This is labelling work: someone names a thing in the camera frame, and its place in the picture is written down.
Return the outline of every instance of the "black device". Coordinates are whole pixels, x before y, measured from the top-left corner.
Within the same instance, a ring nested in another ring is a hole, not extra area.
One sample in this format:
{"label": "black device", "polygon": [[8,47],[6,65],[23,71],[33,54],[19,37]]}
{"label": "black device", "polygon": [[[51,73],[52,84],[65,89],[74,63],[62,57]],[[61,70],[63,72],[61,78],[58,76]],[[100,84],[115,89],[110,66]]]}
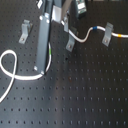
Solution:
{"label": "black device", "polygon": [[74,2],[76,6],[76,17],[82,18],[87,11],[85,0],[74,0]]}

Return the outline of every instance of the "metal bracket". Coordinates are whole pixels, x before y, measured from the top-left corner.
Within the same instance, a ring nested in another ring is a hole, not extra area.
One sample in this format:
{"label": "metal bracket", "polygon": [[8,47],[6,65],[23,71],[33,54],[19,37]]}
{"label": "metal bracket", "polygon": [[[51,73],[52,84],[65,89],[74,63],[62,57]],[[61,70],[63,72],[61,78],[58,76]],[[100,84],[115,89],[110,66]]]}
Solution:
{"label": "metal bracket", "polygon": [[24,20],[24,23],[22,24],[22,35],[20,37],[19,43],[24,44],[27,40],[28,34],[30,33],[32,29],[33,24],[30,23],[28,20]]}
{"label": "metal bracket", "polygon": [[[77,34],[77,30],[75,28],[71,28],[72,32],[76,35]],[[66,46],[66,49],[70,52],[72,52],[73,48],[75,45],[75,39],[69,34],[69,41],[68,44]]]}
{"label": "metal bracket", "polygon": [[68,32],[69,31],[69,16],[66,14],[64,17],[64,31]]}
{"label": "metal bracket", "polygon": [[111,36],[112,36],[112,31],[113,31],[113,25],[110,23],[107,23],[106,29],[105,29],[105,35],[103,38],[102,43],[104,45],[106,45],[108,47],[110,40],[111,40]]}

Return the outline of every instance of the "coiled white cable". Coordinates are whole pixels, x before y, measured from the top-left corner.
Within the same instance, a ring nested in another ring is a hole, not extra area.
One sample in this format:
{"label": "coiled white cable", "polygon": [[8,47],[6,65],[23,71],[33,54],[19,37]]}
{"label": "coiled white cable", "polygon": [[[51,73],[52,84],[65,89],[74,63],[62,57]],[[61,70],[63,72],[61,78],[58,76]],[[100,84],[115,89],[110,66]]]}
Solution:
{"label": "coiled white cable", "polygon": [[[15,62],[14,62],[14,68],[13,68],[13,73],[10,73],[8,72],[2,65],[2,59],[5,55],[7,54],[12,54],[14,55],[15,57]],[[47,65],[47,68],[46,68],[46,72],[48,71],[49,67],[50,67],[50,64],[51,64],[51,46],[49,44],[49,62],[48,62],[48,65]],[[1,96],[0,98],[0,103],[5,99],[5,97],[8,95],[12,85],[13,85],[13,82],[14,82],[14,79],[18,79],[18,80],[36,80],[36,79],[39,79],[41,78],[43,75],[42,74],[39,74],[39,75],[35,75],[35,76],[19,76],[19,75],[15,75],[16,73],[16,68],[17,68],[17,55],[14,51],[12,50],[6,50],[5,52],[2,53],[2,55],[0,56],[0,67],[1,67],[1,70],[8,76],[10,76],[12,79],[11,79],[11,82],[7,88],[7,90],[4,92],[4,94]]]}

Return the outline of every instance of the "silver metal part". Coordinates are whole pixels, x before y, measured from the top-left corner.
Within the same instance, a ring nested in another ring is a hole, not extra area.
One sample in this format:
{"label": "silver metal part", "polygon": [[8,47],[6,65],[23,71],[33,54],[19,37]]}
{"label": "silver metal part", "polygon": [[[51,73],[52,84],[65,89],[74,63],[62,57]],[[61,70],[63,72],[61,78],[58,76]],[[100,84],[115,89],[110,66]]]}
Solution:
{"label": "silver metal part", "polygon": [[[78,35],[77,33],[77,30],[75,28],[71,28],[72,32],[75,34],[75,35]],[[66,46],[66,49],[69,51],[69,52],[72,52],[73,48],[74,48],[74,45],[75,45],[75,39],[69,34],[69,40],[68,40],[68,43],[67,43],[67,46]]]}
{"label": "silver metal part", "polygon": [[71,2],[72,0],[66,0],[62,8],[53,6],[52,20],[54,20],[55,22],[61,23],[61,21],[67,14],[67,11],[70,7]]}
{"label": "silver metal part", "polygon": [[33,24],[30,23],[28,20],[24,20],[24,23],[22,24],[22,35],[20,37],[19,43],[24,44],[27,40],[28,34],[30,33],[32,29]]}
{"label": "silver metal part", "polygon": [[112,31],[113,31],[113,25],[110,23],[107,23],[106,29],[105,29],[105,35],[103,38],[102,43],[104,45],[106,45],[108,47],[110,40],[111,40],[111,36],[112,36]]}
{"label": "silver metal part", "polygon": [[69,32],[69,19],[68,19],[68,15],[66,15],[64,17],[64,31],[65,32]]}
{"label": "silver metal part", "polygon": [[40,16],[40,20],[43,20],[43,16]]}

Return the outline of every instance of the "white cable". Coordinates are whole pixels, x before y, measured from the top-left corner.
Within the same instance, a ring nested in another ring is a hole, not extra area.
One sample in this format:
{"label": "white cable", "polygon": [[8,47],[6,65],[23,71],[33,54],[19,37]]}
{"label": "white cable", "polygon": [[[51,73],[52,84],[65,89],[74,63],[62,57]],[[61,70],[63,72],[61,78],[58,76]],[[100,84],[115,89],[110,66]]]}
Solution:
{"label": "white cable", "polygon": [[[105,28],[101,27],[101,26],[97,26],[97,29],[99,30],[102,30],[102,31],[105,31]],[[89,33],[90,31],[93,30],[93,27],[89,28],[88,32],[87,32],[87,35],[84,39],[80,39],[78,38],[71,30],[69,30],[69,34],[75,39],[77,40],[78,42],[80,43],[84,43],[87,39],[88,39],[88,36],[89,36]],[[121,37],[121,38],[128,38],[128,35],[122,35],[122,34],[116,34],[116,33],[112,33],[112,36],[114,37]]]}
{"label": "white cable", "polygon": [[[7,50],[7,51],[5,51],[5,52],[1,55],[1,57],[0,57],[0,62],[2,61],[2,58],[3,58],[6,54],[8,54],[8,53],[14,55],[14,57],[15,57],[14,67],[16,67],[16,65],[17,65],[17,56],[16,56],[16,53],[15,53],[14,51],[12,51],[12,50]],[[9,93],[11,87],[12,87],[12,84],[13,84],[13,82],[14,82],[15,73],[16,73],[16,68],[13,69],[13,74],[12,74],[12,76],[11,76],[11,77],[12,77],[11,82],[10,82],[10,84],[9,84],[9,86],[8,86],[8,88],[7,88],[7,90],[6,90],[6,91],[4,92],[4,94],[1,96],[1,98],[0,98],[0,103],[1,103],[1,102],[4,100],[4,98],[8,95],[8,93]]]}
{"label": "white cable", "polygon": [[[2,62],[0,61],[0,67],[1,67],[1,70],[8,76],[12,77],[12,73],[8,72],[2,65]],[[51,54],[49,55],[49,62],[48,62],[48,65],[47,65],[47,68],[46,68],[46,72],[48,71],[49,67],[50,67],[50,64],[51,64]],[[15,79],[18,79],[18,80],[36,80],[36,79],[39,79],[41,78],[43,75],[42,74],[39,74],[39,75],[35,75],[35,76],[19,76],[19,75],[15,75]]]}
{"label": "white cable", "polygon": [[[6,69],[4,69],[3,65],[2,65],[2,58],[7,55],[7,54],[13,54],[14,57],[15,57],[15,62],[14,62],[14,68],[13,68],[13,73],[10,73],[8,72]],[[48,65],[47,65],[47,68],[46,68],[46,72],[48,71],[49,67],[50,67],[50,64],[51,64],[51,46],[49,44],[49,62],[48,62]],[[43,75],[42,74],[39,74],[39,75],[36,75],[36,76],[18,76],[18,75],[15,75],[16,73],[16,68],[17,68],[17,55],[14,51],[12,50],[6,50],[5,52],[2,53],[2,55],[0,56],[0,67],[2,69],[2,71],[10,76],[12,79],[11,79],[11,82],[7,88],[7,90],[4,92],[4,94],[1,96],[0,98],[0,103],[5,99],[5,97],[8,95],[12,85],[13,85],[13,82],[14,82],[14,79],[18,79],[18,80],[36,80],[36,79],[39,79],[40,77],[42,77]]]}

